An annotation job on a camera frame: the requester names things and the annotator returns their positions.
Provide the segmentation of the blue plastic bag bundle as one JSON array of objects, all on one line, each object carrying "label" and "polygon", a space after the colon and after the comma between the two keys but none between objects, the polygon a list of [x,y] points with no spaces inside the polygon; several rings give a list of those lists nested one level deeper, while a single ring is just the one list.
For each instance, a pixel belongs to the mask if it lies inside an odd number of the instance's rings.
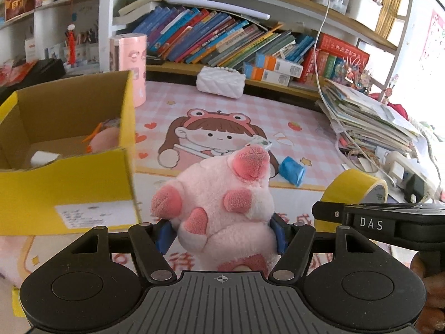
[{"label": "blue plastic bag bundle", "polygon": [[286,157],[278,167],[279,174],[287,180],[288,183],[300,187],[305,176],[305,167],[293,160],[291,157]]}]

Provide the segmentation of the pink plush pig toy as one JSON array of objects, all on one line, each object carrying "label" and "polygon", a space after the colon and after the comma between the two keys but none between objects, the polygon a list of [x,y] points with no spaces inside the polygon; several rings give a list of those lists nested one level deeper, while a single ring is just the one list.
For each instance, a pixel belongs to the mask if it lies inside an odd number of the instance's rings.
[{"label": "pink plush pig toy", "polygon": [[164,183],[151,212],[170,221],[203,270],[268,275],[278,261],[270,170],[269,154],[258,145],[206,158]]}]

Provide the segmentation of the white staples box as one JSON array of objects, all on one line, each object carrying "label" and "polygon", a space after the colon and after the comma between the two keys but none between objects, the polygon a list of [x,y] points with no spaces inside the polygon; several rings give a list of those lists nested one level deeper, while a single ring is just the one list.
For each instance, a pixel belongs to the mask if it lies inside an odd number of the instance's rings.
[{"label": "white staples box", "polygon": [[261,146],[266,151],[269,151],[272,147],[272,142],[260,135],[254,135],[251,137],[251,140],[245,144],[246,147],[248,146]]}]

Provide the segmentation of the yellow tape roll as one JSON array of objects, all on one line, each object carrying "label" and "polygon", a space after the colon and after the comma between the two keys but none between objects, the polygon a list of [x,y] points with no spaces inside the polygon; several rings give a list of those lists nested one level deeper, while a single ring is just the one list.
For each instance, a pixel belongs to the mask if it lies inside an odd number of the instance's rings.
[{"label": "yellow tape roll", "polygon": [[312,206],[318,232],[335,232],[342,224],[345,206],[361,203],[385,203],[388,186],[385,180],[356,169],[340,173]]}]

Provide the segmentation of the yellow cardboard box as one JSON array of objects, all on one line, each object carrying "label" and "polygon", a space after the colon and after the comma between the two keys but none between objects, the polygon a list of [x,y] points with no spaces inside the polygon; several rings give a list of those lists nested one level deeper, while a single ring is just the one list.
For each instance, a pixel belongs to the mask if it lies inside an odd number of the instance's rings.
[{"label": "yellow cardboard box", "polygon": [[[118,146],[87,153],[82,140],[112,118],[121,118]],[[1,104],[1,234],[71,234],[136,224],[135,138],[128,71],[64,78],[12,93]],[[31,167],[37,151],[60,157]]]}]

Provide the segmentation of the grey purple plush toy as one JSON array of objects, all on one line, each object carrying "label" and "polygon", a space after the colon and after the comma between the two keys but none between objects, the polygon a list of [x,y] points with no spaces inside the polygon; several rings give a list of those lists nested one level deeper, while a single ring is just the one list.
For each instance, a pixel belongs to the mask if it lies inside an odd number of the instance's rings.
[{"label": "grey purple plush toy", "polygon": [[101,130],[103,131],[111,127],[119,128],[120,124],[121,124],[121,118],[107,119],[106,121],[103,121],[101,123]]}]

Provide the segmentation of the white small box device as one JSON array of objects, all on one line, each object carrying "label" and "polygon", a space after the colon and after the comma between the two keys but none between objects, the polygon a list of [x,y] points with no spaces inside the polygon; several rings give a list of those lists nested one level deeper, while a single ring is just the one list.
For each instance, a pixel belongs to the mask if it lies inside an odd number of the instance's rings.
[{"label": "white small box device", "polygon": [[56,161],[60,157],[60,154],[53,152],[37,151],[30,158],[31,167],[42,167]]}]

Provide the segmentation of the white quilted pearl purse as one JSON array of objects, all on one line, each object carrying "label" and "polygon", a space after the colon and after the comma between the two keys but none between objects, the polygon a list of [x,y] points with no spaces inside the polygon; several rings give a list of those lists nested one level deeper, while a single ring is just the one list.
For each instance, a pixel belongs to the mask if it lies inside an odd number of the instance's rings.
[{"label": "white quilted pearl purse", "polygon": [[197,75],[196,87],[202,93],[234,100],[244,93],[246,75],[231,68],[202,67]]}]

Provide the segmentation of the orange blue white box lower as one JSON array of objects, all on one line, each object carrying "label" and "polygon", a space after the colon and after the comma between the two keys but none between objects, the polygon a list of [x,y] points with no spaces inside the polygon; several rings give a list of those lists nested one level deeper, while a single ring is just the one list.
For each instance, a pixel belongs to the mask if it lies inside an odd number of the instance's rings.
[{"label": "orange blue white box lower", "polygon": [[275,72],[268,69],[255,67],[250,63],[243,64],[243,73],[246,75],[246,78],[248,79],[259,82],[266,82],[273,85],[280,85],[287,87],[290,82],[289,75],[285,75],[280,72]]}]

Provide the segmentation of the orange blue white box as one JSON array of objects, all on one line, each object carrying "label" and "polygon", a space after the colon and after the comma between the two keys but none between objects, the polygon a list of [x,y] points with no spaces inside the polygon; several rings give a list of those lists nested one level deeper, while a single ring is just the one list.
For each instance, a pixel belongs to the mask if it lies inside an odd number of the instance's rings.
[{"label": "orange blue white box", "polygon": [[300,78],[303,71],[303,67],[300,64],[282,58],[276,58],[271,55],[265,55],[263,53],[256,54],[255,66],[261,69],[289,75],[294,78]]},{"label": "orange blue white box", "polygon": [[266,82],[273,85],[280,85],[287,87],[290,82],[289,75],[285,75],[280,72],[275,72],[268,69],[255,67],[250,63],[243,64],[243,73],[246,75],[246,78],[248,79],[259,82]]}]

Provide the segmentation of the orange blue white box upper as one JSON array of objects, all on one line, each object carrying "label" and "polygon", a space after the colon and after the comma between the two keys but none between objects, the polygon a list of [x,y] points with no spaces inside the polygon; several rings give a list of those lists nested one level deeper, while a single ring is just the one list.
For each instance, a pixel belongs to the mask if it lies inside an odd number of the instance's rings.
[{"label": "orange blue white box upper", "polygon": [[303,67],[300,64],[282,58],[276,58],[271,55],[265,55],[263,53],[256,54],[255,66],[261,69],[289,75],[294,78],[300,78],[303,71]]}]

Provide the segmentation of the pink cylindrical pen holder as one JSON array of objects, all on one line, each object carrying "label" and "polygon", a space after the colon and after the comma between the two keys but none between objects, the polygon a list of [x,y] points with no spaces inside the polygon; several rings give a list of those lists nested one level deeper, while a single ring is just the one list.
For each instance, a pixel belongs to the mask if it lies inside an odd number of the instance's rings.
[{"label": "pink cylindrical pen holder", "polygon": [[134,107],[146,101],[146,48],[147,36],[141,33],[126,33],[109,39],[109,66],[111,71],[130,71],[133,77]]}]

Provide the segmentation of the red boxed book set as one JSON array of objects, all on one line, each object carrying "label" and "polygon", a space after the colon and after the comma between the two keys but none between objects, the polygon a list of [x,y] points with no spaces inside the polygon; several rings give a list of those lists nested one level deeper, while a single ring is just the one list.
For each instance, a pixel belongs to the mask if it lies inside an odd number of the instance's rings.
[{"label": "red boxed book set", "polygon": [[317,46],[321,51],[326,51],[336,57],[358,65],[360,70],[366,68],[370,58],[370,55],[365,51],[326,33],[321,33]]}]

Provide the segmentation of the red white bottle figure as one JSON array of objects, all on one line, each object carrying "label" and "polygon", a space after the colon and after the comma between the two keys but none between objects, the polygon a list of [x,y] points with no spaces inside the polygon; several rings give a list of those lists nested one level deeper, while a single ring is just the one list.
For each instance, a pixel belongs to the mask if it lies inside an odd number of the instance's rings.
[{"label": "red white bottle figure", "polygon": [[75,25],[69,24],[67,26],[67,38],[68,38],[68,47],[69,47],[69,65],[74,66],[76,63],[76,52],[75,52],[75,46],[76,46],[76,38],[75,38]]}]

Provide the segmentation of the white bookshelf frame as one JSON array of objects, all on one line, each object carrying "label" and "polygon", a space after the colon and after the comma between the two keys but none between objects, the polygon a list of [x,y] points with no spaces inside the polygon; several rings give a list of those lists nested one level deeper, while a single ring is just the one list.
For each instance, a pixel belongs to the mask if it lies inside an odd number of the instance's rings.
[{"label": "white bookshelf frame", "polygon": [[[116,33],[121,33],[129,29],[128,23],[117,23],[115,17],[119,8],[124,6],[128,0],[100,0],[99,2],[99,50],[100,50],[100,70],[109,71],[109,38]],[[405,35],[407,33],[407,23],[410,20],[412,1],[406,0],[396,16],[397,20],[404,23],[398,42],[391,43],[386,38],[381,37],[365,25],[326,8],[322,4],[317,4],[310,0],[209,0],[225,4],[236,5],[259,12],[259,19],[263,20],[268,15],[268,22],[275,24],[294,23],[302,21],[305,26],[312,30],[321,28],[329,35],[344,39],[351,44],[356,44],[363,48],[372,45],[381,51],[391,54],[391,59],[386,62],[379,62],[376,58],[371,59],[369,68],[375,71],[377,68],[385,67],[387,72],[385,80],[373,79],[373,84],[385,89],[390,85],[394,76],[400,76],[399,71],[401,61],[401,49],[403,47]]]}]

